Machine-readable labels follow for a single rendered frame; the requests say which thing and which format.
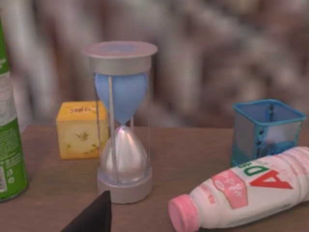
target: blue rim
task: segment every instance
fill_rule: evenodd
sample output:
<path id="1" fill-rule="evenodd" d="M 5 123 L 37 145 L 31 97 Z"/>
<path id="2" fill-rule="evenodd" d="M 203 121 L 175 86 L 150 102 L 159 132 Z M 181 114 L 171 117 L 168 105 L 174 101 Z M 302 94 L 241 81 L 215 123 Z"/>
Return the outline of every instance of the blue rim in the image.
<path id="1" fill-rule="evenodd" d="M 239 109 L 240 106 L 252 105 L 252 104 L 262 104 L 262 103 L 265 103 L 265 102 L 267 102 L 267 103 L 275 103 L 275 104 L 281 105 L 282 107 L 284 107 L 284 108 L 292 111 L 296 115 L 298 115 L 298 117 L 294 118 L 294 119 L 282 120 L 282 121 L 278 121 L 278 122 L 259 122 L 259 121 L 255 120 L 254 118 L 252 118 L 251 116 L 249 116 L 248 114 L 246 114 L 241 109 Z M 304 121 L 307 118 L 307 116 L 304 113 L 302 113 L 302 112 L 300 112 L 300 111 L 290 107 L 289 105 L 284 104 L 283 102 L 281 102 L 279 100 L 276 100 L 276 99 L 263 99 L 263 100 L 235 103 L 233 105 L 233 108 L 234 108 L 235 111 L 237 111 L 241 115 L 245 116 L 247 119 L 249 119 L 253 123 L 261 125 L 261 126 L 268 126 L 269 124 L 271 124 L 271 125 L 279 125 L 279 124 L 286 124 L 286 123 L 291 123 L 291 122 L 299 122 L 299 121 Z"/>

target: yellow box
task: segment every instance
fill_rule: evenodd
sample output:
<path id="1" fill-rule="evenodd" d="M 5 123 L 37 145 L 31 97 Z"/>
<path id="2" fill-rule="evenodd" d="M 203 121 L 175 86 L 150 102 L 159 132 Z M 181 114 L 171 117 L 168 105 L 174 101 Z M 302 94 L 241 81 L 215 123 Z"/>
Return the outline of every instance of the yellow box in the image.
<path id="1" fill-rule="evenodd" d="M 60 156 L 63 160 L 99 157 L 95 101 L 64 102 L 59 110 L 56 124 Z M 106 109 L 98 103 L 101 147 L 108 140 Z"/>

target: black object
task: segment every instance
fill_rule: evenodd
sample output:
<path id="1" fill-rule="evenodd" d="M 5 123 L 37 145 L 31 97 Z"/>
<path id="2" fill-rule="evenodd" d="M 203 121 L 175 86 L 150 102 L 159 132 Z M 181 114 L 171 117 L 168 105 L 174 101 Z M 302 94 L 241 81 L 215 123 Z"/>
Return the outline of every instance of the black object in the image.
<path id="1" fill-rule="evenodd" d="M 105 191 L 61 232 L 111 232 L 111 226 L 111 194 Z"/>

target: green can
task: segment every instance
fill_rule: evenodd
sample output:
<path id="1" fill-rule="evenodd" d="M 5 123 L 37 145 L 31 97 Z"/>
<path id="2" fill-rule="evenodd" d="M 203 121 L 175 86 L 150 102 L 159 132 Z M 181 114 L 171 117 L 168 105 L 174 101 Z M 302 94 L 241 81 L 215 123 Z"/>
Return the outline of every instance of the green can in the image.
<path id="1" fill-rule="evenodd" d="M 17 197 L 27 186 L 10 68 L 0 20 L 0 202 Z"/>

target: silver lower bulb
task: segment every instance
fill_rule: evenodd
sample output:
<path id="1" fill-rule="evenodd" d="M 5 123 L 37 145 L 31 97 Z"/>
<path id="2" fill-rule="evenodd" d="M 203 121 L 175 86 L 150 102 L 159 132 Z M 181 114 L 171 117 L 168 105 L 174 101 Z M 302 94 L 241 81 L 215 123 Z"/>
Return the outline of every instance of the silver lower bulb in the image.
<path id="1" fill-rule="evenodd" d="M 120 126 L 116 129 L 115 149 L 119 182 L 137 181 L 145 175 L 148 168 L 147 153 L 129 127 Z M 114 180 L 111 139 L 105 145 L 100 159 L 102 171 Z"/>

